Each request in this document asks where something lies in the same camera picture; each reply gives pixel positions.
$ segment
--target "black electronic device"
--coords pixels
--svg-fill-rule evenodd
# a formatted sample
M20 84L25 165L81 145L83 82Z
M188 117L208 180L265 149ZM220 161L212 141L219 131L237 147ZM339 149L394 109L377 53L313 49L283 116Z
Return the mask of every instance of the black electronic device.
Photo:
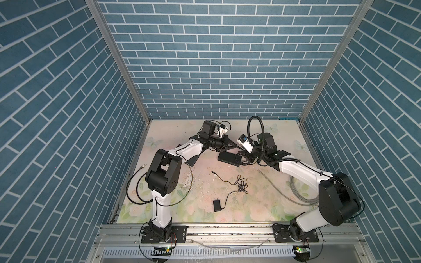
M240 166L239 161L241 161L241 156L223 151L218 155L218 161L226 162L231 165L235 165L237 167Z
M213 210L214 210L214 212L219 212L219 211L222 210L220 200L214 200L213 201Z

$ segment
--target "metal profile bar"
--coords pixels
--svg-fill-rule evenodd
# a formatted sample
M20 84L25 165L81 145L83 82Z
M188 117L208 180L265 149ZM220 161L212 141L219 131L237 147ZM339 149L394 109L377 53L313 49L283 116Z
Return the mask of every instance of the metal profile bar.
M134 152L134 156L131 160L129 169L127 171L127 175L126 175L126 177L123 181L123 184L121 185L121 189L120 189L120 192L119 192L119 194L117 196L117 199L115 201L114 208L112 209L112 213L110 214L110 218L108 220L108 222L110 224L112 224L116 221L115 217L117 215L117 212L120 209L121 205L123 204L123 201L124 201L124 198L125 198L125 191L126 191L125 186L126 186L127 182L129 181L130 175L132 175L134 173L134 170L136 169L136 164L139 161L139 156L140 156L140 153L142 151L143 144L145 143L146 136L148 135L148 131L149 131L150 126L151 126L150 124L146 124L145 128L143 128L142 136L140 137L140 140L137 144L137 148L136 148L136 151Z
M275 243L273 223L187 223L186 243L180 246L195 246L194 241L212 245L264 245ZM141 224L102 225L94 247L136 246ZM356 223L321 228L325 244L364 244L365 240Z
M319 82L317 83L316 87L314 88L313 93L309 97L307 104L305 105L303 111L301 112L300 117L299 117L300 122L303 122L306 119L313 105L316 103L317 98L319 97L320 93L325 87L326 82L332 75L333 70L335 69L336 65L341 59L342 54L345 52L346 47L348 46L349 42L351 42L352 37L354 36L355 32L360 26L362 19L368 12L368 9L370 8L373 1L374 0L361 0L360 5L358 6L357 10L355 11L354 16L352 17L351 23L349 23L349 26L346 28L344 35L342 36L342 39L338 44L338 47L333 53L332 58L329 60L325 68L325 71L322 73L322 76L320 77Z
M326 171L326 169L323 167L323 164L320 160L319 154L317 153L316 149L313 146L312 141L310 140L310 137L308 136L307 129L304 127L302 122L298 122L298 128L301 131L301 134L304 138L304 141L306 142L307 148L309 149L310 154L313 157L314 163L316 164L316 167Z
M137 107L139 108L140 113L146 121L146 124L149 124L151 119L148 116L148 113L143 106L142 100L140 99L139 93L136 90L135 84L132 77L130 76L129 70L127 69L126 63L121 56L120 50L117 47L116 42L111 34L111 31L108 27L108 24L105 20L104 14L101 11L101 8L97 0L85 0L88 5L89 11L91 12L93 19L96 22L96 25L101 31L102 37L107 44L111 55L113 56L115 63L117 64L118 69L120 70L121 75L123 76L124 81L129 88L130 93L133 96L134 101L136 102Z

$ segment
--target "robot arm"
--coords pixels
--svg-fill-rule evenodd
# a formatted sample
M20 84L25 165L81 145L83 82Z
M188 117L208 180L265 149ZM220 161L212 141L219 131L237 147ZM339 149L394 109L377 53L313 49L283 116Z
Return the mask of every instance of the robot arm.
M302 240L308 232L328 224L339 226L360 210L360 202L349 177L332 174L302 162L280 162L280 170L319 192L319 206L290 221L290 233Z
M290 221L290 233L295 240L302 240L307 232L328 224L339 226L360 210L360 202L350 179L343 173L332 174L305 164L286 151L278 151L270 133L257 135L253 141L241 135L237 142L243 146L240 151L249 164L268 161L272 168L287 173L318 191L319 206Z
M190 166L193 166L200 154L208 148L218 152L226 151L237 147L225 133L228 129L225 125L205 121L200 132L175 149L166 151L160 149L156 152L154 159L146 174L146 182L152 191L153 217L149 226L158 240L167 240L171 233L172 217L168 206L170 206L170 193L174 191L179 181L181 164L183 159Z

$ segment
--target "cable tray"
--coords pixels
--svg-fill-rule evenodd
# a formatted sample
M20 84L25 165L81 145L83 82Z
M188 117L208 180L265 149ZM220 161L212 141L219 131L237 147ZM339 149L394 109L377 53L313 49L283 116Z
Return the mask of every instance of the cable tray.
M164 252L153 250L154 247L142 247L142 252L153 258L169 258L159 256ZM253 257L295 257L293 247L290 245L273 245L259 248L248 248L239 250L241 247L208 248L203 246L180 246L172 250L171 259L206 259L206 258L253 258ZM138 247L107 247L104 250L103 258L143 258Z

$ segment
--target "coiled black cable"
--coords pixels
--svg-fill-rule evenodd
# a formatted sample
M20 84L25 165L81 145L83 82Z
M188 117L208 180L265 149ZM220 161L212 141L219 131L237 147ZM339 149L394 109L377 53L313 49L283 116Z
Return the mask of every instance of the coiled black cable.
M138 191L138 187L139 187L139 182L140 182L140 180L142 180L142 178L147 174L147 173L144 173L140 178L139 178L139 180L137 181L137 184L136 184L136 195L137 195L137 197L143 202L143 203L138 203L138 202L135 202L135 201L133 201L130 197L129 197L129 194L128 194L128 190L129 190L129 185L130 185L130 182L131 182L131 180L133 179L133 177L138 173L138 171L140 171L140 169L138 169L131 177L130 177L130 179L129 179L129 181L127 182L127 184L126 184L126 197L127 197L127 199L129 199L129 201L130 202L132 202L132 203L134 203L134 204L136 204L136 205L146 205L146 204L148 204L148 203L150 203L150 202L152 202L152 199L150 199L150 200L148 200L148 201L145 201L145 200L143 200L141 197L140 197L140 195L139 195L139 191Z
M235 192L237 192L237 193L244 192L245 194L248 194L248 191L246 190L246 188L248 187L248 185L247 185L247 177L241 178L241 175L238 175L237 176L237 179L235 180L235 182L234 183L231 183L229 181L223 180L218 174L216 174L216 172L214 172L214 171L211 171L211 172L214 175L218 176L221 181L226 182L226 183L229 183L230 185L233 185L233 186L238 186L238 190L237 191L232 191L231 193L229 193L226 196L224 207L221 207L221 209L224 209L226 207L226 201L228 200L228 197L229 197L230 194L235 193Z

